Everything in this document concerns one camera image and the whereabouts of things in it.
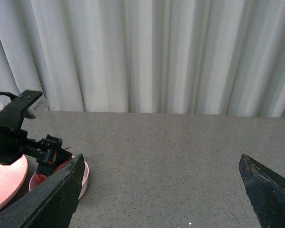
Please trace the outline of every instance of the gray countertop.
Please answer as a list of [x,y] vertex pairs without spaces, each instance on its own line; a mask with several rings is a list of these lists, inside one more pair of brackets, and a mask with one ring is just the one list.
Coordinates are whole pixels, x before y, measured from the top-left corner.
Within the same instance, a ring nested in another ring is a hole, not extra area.
[[285,177],[285,118],[44,112],[22,128],[62,138],[89,164],[71,228],[259,228],[241,154]]

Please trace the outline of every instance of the curtain fold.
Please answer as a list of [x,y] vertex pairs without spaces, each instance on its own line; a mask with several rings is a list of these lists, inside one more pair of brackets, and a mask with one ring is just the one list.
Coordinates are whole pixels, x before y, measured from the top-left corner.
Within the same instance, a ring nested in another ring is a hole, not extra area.
[[56,111],[285,117],[285,0],[0,0],[0,90],[25,89]]

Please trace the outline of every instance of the pink bowl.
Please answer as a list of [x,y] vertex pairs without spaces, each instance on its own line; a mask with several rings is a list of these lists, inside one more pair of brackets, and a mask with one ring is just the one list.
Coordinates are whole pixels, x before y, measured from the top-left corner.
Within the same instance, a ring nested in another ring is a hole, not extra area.
[[[89,175],[89,166],[85,162],[85,172],[84,172],[84,177],[82,179],[81,192],[80,192],[80,195],[78,197],[78,200],[83,196],[83,194],[86,191],[88,175]],[[40,184],[40,182],[37,180],[36,172],[34,172],[33,176],[31,177],[31,179],[29,181],[29,185],[28,185],[29,191],[34,190],[39,184]]]

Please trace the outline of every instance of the pink disc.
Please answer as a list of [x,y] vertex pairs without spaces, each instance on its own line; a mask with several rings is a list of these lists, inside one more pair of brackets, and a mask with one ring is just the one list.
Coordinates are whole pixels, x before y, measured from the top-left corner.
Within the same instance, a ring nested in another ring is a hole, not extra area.
[[0,209],[20,189],[28,172],[28,160],[23,155],[11,165],[0,165]]

